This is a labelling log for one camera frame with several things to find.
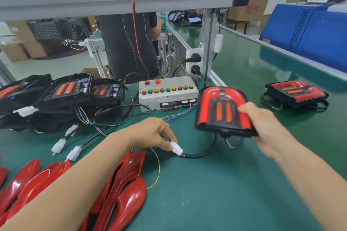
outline red wire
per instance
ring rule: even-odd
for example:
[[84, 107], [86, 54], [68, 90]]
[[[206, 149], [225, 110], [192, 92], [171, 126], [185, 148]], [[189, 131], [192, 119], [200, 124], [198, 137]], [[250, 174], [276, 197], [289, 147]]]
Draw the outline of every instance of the red wire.
[[136, 46], [137, 46], [137, 52], [138, 52], [138, 56], [141, 60], [141, 63], [142, 65], [145, 67], [146, 71], [147, 71], [147, 76], [148, 76], [148, 79], [150, 78], [150, 74], [148, 72], [148, 69], [147, 67], [145, 66], [145, 64], [142, 62], [142, 59], [141, 59], [141, 56], [140, 56], [140, 49], [139, 49], [139, 46], [138, 46], [138, 40], [137, 40], [137, 31], [136, 31], [136, 23], [135, 23], [135, 0], [132, 0], [132, 18], [133, 18], [133, 21], [134, 21], [134, 29], [135, 29], [135, 39], [136, 39]]

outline black t-shirt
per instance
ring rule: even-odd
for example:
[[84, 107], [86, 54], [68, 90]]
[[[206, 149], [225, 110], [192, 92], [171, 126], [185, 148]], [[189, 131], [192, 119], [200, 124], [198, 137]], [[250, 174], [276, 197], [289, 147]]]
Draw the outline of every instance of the black t-shirt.
[[[105, 43], [111, 78], [124, 80], [132, 72], [140, 74], [142, 80], [154, 79], [159, 75], [158, 60], [151, 34], [151, 28], [157, 26], [155, 12], [135, 15], [141, 59], [137, 52], [132, 14], [103, 15], [96, 16], [95, 19]], [[141, 60], [148, 70], [149, 77]], [[139, 80], [139, 76], [133, 74], [128, 77], [127, 83]]]

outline blue machine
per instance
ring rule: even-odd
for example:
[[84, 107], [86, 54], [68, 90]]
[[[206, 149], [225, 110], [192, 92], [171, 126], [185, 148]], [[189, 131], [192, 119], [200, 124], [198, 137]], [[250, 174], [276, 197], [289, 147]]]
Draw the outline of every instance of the blue machine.
[[347, 13], [330, 6], [277, 5], [260, 40], [347, 73]]

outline power outlet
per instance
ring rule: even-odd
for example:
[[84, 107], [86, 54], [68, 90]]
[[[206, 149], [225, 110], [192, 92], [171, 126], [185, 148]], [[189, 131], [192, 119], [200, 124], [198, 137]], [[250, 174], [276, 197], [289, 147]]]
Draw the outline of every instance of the power outlet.
[[189, 59], [192, 57], [192, 55], [194, 53], [197, 53], [201, 56], [201, 61], [200, 62], [187, 62], [186, 63], [186, 70], [188, 72], [188, 74], [192, 74], [192, 72], [190, 71], [190, 69], [194, 66], [194, 65], [198, 65], [201, 69], [202, 69], [202, 56], [203, 56], [203, 51], [202, 48], [197, 48], [197, 49], [187, 49], [187, 56], [186, 59]]

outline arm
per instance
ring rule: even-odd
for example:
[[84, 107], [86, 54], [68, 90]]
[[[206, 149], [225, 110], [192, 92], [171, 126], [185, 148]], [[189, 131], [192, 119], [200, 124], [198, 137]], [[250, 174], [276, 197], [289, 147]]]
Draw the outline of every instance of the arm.
[[158, 18], [155, 12], [150, 13], [150, 27], [152, 40], [159, 39], [163, 23], [164, 21], [161, 18]]
[[347, 182], [301, 145], [269, 110], [252, 102], [239, 108], [252, 120], [259, 149], [275, 160], [289, 183], [326, 231], [347, 230]]
[[125, 154], [134, 147], [172, 147], [170, 126], [148, 118], [114, 132], [0, 228], [1, 231], [76, 231]]

